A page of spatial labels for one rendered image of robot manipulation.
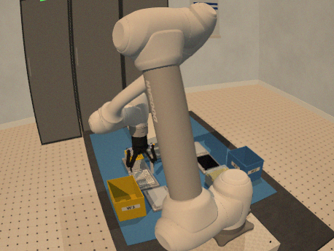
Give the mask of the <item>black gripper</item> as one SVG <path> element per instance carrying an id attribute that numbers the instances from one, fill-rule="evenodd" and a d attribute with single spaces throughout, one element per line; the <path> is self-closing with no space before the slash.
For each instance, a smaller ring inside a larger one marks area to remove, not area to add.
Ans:
<path id="1" fill-rule="evenodd" d="M 154 163 L 155 161 L 157 161 L 157 157 L 156 157 L 155 150 L 154 150 L 154 144 L 153 143 L 147 144 L 147 135 L 143 137 L 131 136 L 131 139 L 132 139 L 132 147 L 129 149 L 126 148 L 127 150 L 126 166 L 130 167 L 133 177 L 135 178 L 133 165 L 136 161 L 136 157 L 141 153 L 146 153 L 147 157 L 151 160 L 150 169 L 151 169 L 151 172 L 154 174 Z M 153 158 L 151 158 L 149 153 L 147 152 L 148 147 L 151 148 Z M 131 159 L 132 150 L 133 150 L 133 156 Z M 131 159 L 131 162 L 130 162 L 130 159 Z"/>

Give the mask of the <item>yellow open-top bin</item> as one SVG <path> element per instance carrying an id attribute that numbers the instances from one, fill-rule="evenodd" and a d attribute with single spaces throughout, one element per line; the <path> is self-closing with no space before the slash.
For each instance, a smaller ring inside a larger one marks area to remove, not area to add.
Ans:
<path id="1" fill-rule="evenodd" d="M 107 180 L 107 184 L 119 221 L 147 216 L 144 196 L 133 175 Z"/>

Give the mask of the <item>blue flat mat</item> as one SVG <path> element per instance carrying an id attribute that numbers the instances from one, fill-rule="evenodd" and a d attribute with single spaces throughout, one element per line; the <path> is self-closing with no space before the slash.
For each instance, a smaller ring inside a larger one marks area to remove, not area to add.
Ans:
<path id="1" fill-rule="evenodd" d="M 230 150 L 192 117 L 190 117 L 190 121 L 194 141 L 199 142 L 220 165 L 226 165 L 228 151 Z M 126 244 L 129 246 L 156 239 L 155 225 L 156 221 L 161 218 L 162 210 L 154 212 L 143 191 L 147 216 L 130 220 L 119 221 L 110 198 L 107 180 L 129 176 L 122 160 L 125 157 L 126 148 L 132 147 L 132 139 L 128 128 L 121 128 L 109 134 L 90 134 L 90 140 L 104 186 Z M 157 161 L 154 163 L 153 175 L 160 184 L 160 187 L 165 185 L 167 187 L 161 158 L 157 158 Z M 252 182 L 252 189 L 251 205 L 277 193 L 262 177 Z"/>

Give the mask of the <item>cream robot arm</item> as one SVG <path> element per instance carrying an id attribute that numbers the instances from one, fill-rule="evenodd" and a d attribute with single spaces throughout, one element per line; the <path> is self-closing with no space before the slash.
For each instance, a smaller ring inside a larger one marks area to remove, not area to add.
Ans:
<path id="1" fill-rule="evenodd" d="M 253 189 L 244 171 L 228 169 L 208 190 L 201 186 L 179 67 L 206 43 L 216 23 L 216 11 L 200 2 L 188 8 L 140 9 L 118 20 L 114 46 L 143 75 L 88 120 L 95 134 L 129 126 L 131 136 L 143 137 L 148 134 L 150 107 L 168 186 L 155 237 L 168 251 L 192 250 L 212 238 L 224 247 L 254 229 L 246 220 Z"/>

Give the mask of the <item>black multi-well plate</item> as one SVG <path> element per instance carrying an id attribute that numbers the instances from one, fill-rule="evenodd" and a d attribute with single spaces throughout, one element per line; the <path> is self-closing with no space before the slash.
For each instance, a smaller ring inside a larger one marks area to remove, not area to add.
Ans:
<path id="1" fill-rule="evenodd" d="M 198 159 L 199 164 L 203 168 L 205 168 L 205 171 L 207 169 L 213 169 L 213 168 L 219 166 L 217 164 L 217 162 L 210 155 L 203 155 L 203 156 L 197 157 L 197 159 Z"/>

